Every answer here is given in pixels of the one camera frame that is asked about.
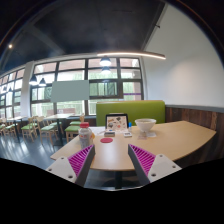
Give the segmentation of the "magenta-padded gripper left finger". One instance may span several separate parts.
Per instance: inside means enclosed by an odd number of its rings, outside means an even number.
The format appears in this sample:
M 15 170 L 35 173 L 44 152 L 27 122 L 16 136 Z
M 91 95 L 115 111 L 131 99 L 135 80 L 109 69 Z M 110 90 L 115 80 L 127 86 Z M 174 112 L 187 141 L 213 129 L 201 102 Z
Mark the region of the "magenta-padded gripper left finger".
M 59 157 L 47 171 L 83 187 L 94 156 L 95 146 L 90 145 L 69 157 Z

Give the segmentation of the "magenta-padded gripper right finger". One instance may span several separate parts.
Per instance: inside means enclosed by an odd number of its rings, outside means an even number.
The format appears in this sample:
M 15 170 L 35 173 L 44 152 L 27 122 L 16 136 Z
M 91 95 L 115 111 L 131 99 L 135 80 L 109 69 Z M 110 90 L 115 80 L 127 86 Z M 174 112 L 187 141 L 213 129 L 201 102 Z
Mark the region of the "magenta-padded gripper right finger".
M 141 185 L 147 185 L 181 170 L 181 167 L 164 154 L 154 155 L 132 144 L 128 145 L 128 155 Z

